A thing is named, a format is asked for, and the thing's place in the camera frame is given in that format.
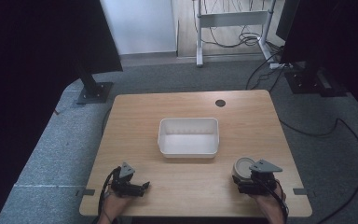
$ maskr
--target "metal rack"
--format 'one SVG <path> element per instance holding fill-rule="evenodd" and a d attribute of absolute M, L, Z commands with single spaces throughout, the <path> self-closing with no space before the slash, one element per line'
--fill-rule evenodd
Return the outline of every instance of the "metal rack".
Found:
<path fill-rule="evenodd" d="M 238 25 L 264 25 L 263 34 L 258 40 L 258 45 L 266 60 L 268 60 L 269 63 L 273 63 L 271 53 L 266 46 L 266 38 L 269 33 L 269 25 L 271 24 L 272 15 L 274 13 L 275 2 L 276 0 L 271 0 L 271 5 L 268 10 L 202 15 L 201 0 L 198 0 L 197 27 L 199 31 L 197 36 L 197 67 L 203 66 L 201 28 Z"/>

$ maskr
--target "table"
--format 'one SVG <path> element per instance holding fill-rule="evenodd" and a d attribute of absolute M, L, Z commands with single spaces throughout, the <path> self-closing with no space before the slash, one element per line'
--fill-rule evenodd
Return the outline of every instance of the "table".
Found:
<path fill-rule="evenodd" d="M 219 107 L 217 100 L 226 105 Z M 216 118 L 220 143 L 213 159 L 167 159 L 158 148 L 158 127 L 164 118 Z M 131 183 L 150 181 L 124 216 L 262 217 L 253 199 L 239 194 L 231 178 L 240 157 L 264 159 L 281 168 L 290 217 L 308 217 L 312 210 L 282 126 L 267 91 L 207 91 L 119 95 L 113 104 L 89 177 L 80 213 L 98 214 L 98 200 L 107 175 L 127 162 L 135 169 Z"/>

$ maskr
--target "white container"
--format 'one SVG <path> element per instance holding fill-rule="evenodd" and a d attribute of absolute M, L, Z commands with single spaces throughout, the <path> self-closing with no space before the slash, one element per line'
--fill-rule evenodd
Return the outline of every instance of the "white container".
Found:
<path fill-rule="evenodd" d="M 213 158 L 219 147 L 217 119 L 163 119 L 158 146 L 166 158 Z"/>

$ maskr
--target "cable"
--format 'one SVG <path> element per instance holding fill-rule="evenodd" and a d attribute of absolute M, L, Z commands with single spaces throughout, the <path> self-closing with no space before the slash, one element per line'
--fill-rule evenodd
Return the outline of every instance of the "cable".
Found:
<path fill-rule="evenodd" d="M 109 223 L 113 223 L 113 221 L 110 219 L 110 217 L 107 215 L 106 211 L 103 209 L 103 214 L 107 217 L 109 220 Z"/>
<path fill-rule="evenodd" d="M 249 11 L 252 11 L 253 0 L 249 0 Z"/>
<path fill-rule="evenodd" d="M 272 84 L 271 89 L 269 89 L 269 91 L 268 91 L 269 93 L 272 92 L 272 90 L 275 88 L 276 84 L 278 83 L 278 80 L 279 80 L 279 78 L 281 77 L 281 74 L 282 74 L 283 70 L 286 68 L 286 64 L 285 64 L 285 65 L 281 65 L 281 66 L 279 66 L 278 68 L 281 68 L 282 70 L 281 70 L 281 72 L 279 73 L 277 79 L 275 79 L 274 84 Z"/>
<path fill-rule="evenodd" d="M 192 3 L 192 7 L 193 7 L 193 22 L 194 22 L 194 27 L 196 29 L 196 32 L 198 33 L 199 30 L 197 28 L 197 24 L 196 24 L 196 9 L 195 9 L 195 6 L 194 6 L 194 1 Z M 205 9 L 205 13 L 208 14 L 208 8 L 206 7 L 206 2 L 205 0 L 203 1 L 203 5 L 204 5 L 204 9 Z M 246 46 L 254 46 L 258 43 L 258 40 L 259 38 L 261 37 L 261 35 L 257 34 L 257 33 L 253 33 L 253 32 L 244 32 L 244 29 L 247 28 L 247 26 L 243 26 L 242 27 L 242 30 L 241 30 L 241 33 L 239 35 L 239 40 L 240 42 L 237 43 L 237 44 L 234 44 L 234 45 L 224 45 L 224 44 L 220 44 L 216 38 L 214 37 L 214 34 L 213 34 L 213 31 L 212 31 L 212 27 L 209 27 L 210 29 L 210 32 L 211 32 L 211 35 L 212 35 L 212 38 L 213 38 L 213 41 L 205 41 L 203 39 L 201 39 L 201 41 L 205 44 L 214 44 L 216 46 L 219 46 L 221 48 L 236 48 L 237 46 L 239 45 L 242 45 L 242 44 L 245 44 Z"/>
<path fill-rule="evenodd" d="M 280 198 L 273 190 L 271 190 L 266 184 L 263 183 L 263 181 L 261 181 L 260 179 L 257 179 L 257 178 L 253 178 L 253 180 L 255 180 L 258 184 L 260 184 L 261 186 L 263 186 L 263 188 L 268 191 L 268 193 L 274 197 L 274 199 L 278 202 L 278 204 L 280 205 L 281 207 L 281 210 L 282 210 L 282 213 L 283 213 L 283 223 L 286 223 L 287 222 L 287 217 L 289 216 L 289 208 L 287 207 L 286 203 L 283 201 L 283 198 Z M 281 184 L 275 180 L 276 183 L 278 183 L 281 187 L 281 194 L 282 194 L 282 197 L 283 197 L 283 189 L 282 189 L 282 186 Z"/>
<path fill-rule="evenodd" d="M 312 136 L 312 137 L 324 137 L 324 136 L 327 136 L 327 135 L 331 134 L 336 129 L 339 121 L 341 123 L 343 123 L 347 127 L 347 129 L 353 134 L 353 136 L 356 138 L 356 141 L 358 142 L 358 136 L 357 136 L 356 132 L 342 119 L 336 119 L 336 123 L 335 123 L 334 127 L 330 131 L 328 131 L 327 133 L 306 133 L 306 132 L 302 132 L 299 129 L 296 129 L 296 128 L 293 128 L 292 126 L 289 126 L 288 124 L 286 124 L 285 122 L 283 122 L 280 119 L 280 122 L 283 125 L 285 125 L 286 127 L 290 128 L 290 129 L 292 129 L 292 130 L 294 130 L 294 131 L 296 131 L 298 133 L 302 133 L 302 134 L 305 134 L 307 136 Z M 344 209 L 353 200 L 353 198 L 357 194 L 357 192 L 358 192 L 358 184 L 356 186 L 356 189 L 352 193 L 351 197 L 344 204 L 342 204 L 338 209 L 336 209 L 336 211 L 332 212 L 330 215 L 328 215 L 327 217 L 324 217 L 322 220 L 320 220 L 318 222 L 318 224 L 325 222 L 327 219 L 329 219 L 330 217 L 333 217 L 338 212 L 340 212 L 342 209 Z"/>
<path fill-rule="evenodd" d="M 99 219 L 100 219 L 100 217 L 94 218 L 94 220 L 92 220 L 91 224 L 97 224 Z"/>
<path fill-rule="evenodd" d="M 260 84 L 260 81 L 265 81 L 265 80 L 269 80 L 269 76 L 271 76 L 272 74 L 274 74 L 278 69 L 282 68 L 284 66 L 284 64 L 281 64 L 279 67 L 274 68 L 272 71 L 268 72 L 267 74 L 261 75 L 260 77 L 258 77 L 256 84 L 250 89 L 250 90 L 254 90 L 258 84 Z"/>
<path fill-rule="evenodd" d="M 255 70 L 254 72 L 249 76 L 247 82 L 246 82 L 246 86 L 245 89 L 248 90 L 249 87 L 249 82 L 252 79 L 252 77 L 255 75 L 255 73 L 266 63 L 269 61 L 269 59 L 271 59 L 272 57 L 274 57 L 277 53 L 272 54 L 269 58 L 267 58 L 262 64 L 260 64 Z"/>
<path fill-rule="evenodd" d="M 234 5 L 234 0 L 228 1 L 228 5 L 229 5 L 230 2 L 231 2 L 231 4 L 232 4 L 232 6 L 234 7 L 235 11 L 236 11 L 236 12 L 240 12 L 240 5 L 238 4 L 238 2 L 237 2 L 238 8 L 235 7 L 235 5 Z"/>
<path fill-rule="evenodd" d="M 357 142 L 358 142 L 358 136 L 356 134 L 356 132 L 353 131 L 353 129 L 342 119 L 338 119 L 339 121 L 341 121 L 350 131 L 351 133 L 353 134 L 353 136 L 356 138 Z M 320 220 L 318 222 L 319 223 L 323 223 L 325 222 L 327 219 L 329 219 L 330 217 L 333 217 L 335 214 L 337 214 L 338 212 L 340 212 L 342 209 L 344 209 L 351 201 L 352 199 L 354 198 L 354 196 L 357 194 L 358 192 L 358 184 L 356 186 L 356 189 L 355 191 L 353 192 L 353 194 L 351 195 L 351 197 L 344 203 L 342 204 L 336 211 L 334 211 L 333 213 L 331 213 L 330 215 L 328 215 L 327 217 L 323 218 L 322 220 Z"/>
<path fill-rule="evenodd" d="M 103 116 L 103 125 L 101 126 L 101 136 L 103 136 L 103 131 L 104 131 L 104 128 L 105 128 L 105 123 L 106 123 L 106 119 L 107 119 L 107 115 L 109 114 L 109 112 L 112 110 L 112 107 L 110 107 L 107 111 L 106 111 L 106 113 L 105 113 L 105 115 Z"/>
<path fill-rule="evenodd" d="M 238 5 L 238 9 L 240 11 L 242 11 L 242 4 L 241 4 L 240 0 L 237 0 L 237 5 Z"/>
<path fill-rule="evenodd" d="M 273 52 L 277 52 L 277 51 L 282 51 L 283 50 L 283 46 L 277 46 L 277 45 L 274 45 L 274 44 L 272 44 L 271 42 L 269 42 L 269 41 L 266 41 L 266 43 L 268 44 L 268 46 L 271 48 L 271 50 L 273 51 Z"/>
<path fill-rule="evenodd" d="M 101 212 L 102 212 L 102 209 L 103 209 L 103 196 L 104 196 L 104 193 L 105 193 L 105 190 L 106 190 L 106 187 L 109 183 L 109 180 L 110 178 L 112 177 L 113 175 L 113 172 L 112 171 L 107 177 L 106 177 L 106 180 L 105 182 L 103 183 L 103 189 L 101 190 L 101 194 L 100 194 L 100 201 L 98 201 L 98 216 L 101 215 Z"/>

